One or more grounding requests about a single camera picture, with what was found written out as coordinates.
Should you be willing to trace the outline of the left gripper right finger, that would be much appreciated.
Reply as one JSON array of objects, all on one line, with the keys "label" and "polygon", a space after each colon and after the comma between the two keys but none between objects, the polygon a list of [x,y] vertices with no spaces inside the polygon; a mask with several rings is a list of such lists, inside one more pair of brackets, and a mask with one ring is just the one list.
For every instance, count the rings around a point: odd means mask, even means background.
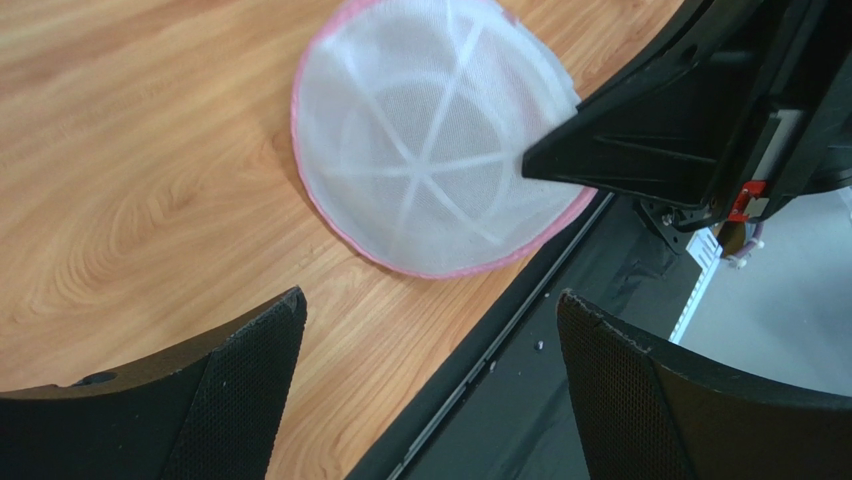
[{"label": "left gripper right finger", "polygon": [[572,291],[558,331],[593,479],[847,479],[851,400],[738,370]]}]

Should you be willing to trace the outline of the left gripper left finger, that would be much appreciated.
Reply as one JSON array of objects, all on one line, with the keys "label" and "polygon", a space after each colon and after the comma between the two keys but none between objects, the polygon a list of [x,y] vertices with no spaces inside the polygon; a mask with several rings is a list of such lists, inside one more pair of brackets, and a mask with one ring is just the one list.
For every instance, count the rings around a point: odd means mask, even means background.
[{"label": "left gripper left finger", "polygon": [[261,479],[307,320],[299,288],[69,386],[1,396],[5,479]]}]

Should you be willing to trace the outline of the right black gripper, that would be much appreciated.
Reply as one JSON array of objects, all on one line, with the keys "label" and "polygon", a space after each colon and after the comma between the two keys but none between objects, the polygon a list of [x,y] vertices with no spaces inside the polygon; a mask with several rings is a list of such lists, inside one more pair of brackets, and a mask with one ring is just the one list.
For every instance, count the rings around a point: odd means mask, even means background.
[{"label": "right black gripper", "polygon": [[683,2],[522,174],[641,197],[663,239],[849,186],[850,3]]}]

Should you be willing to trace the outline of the white mesh laundry bag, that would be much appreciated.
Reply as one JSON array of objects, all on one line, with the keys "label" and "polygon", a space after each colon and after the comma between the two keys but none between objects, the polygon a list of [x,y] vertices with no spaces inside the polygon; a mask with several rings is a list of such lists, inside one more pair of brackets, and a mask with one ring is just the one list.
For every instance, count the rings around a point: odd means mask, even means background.
[{"label": "white mesh laundry bag", "polygon": [[495,1],[346,1],[294,78],[294,159],[318,213],[367,259],[474,275],[528,255],[593,200],[521,173],[579,104],[559,58]]}]

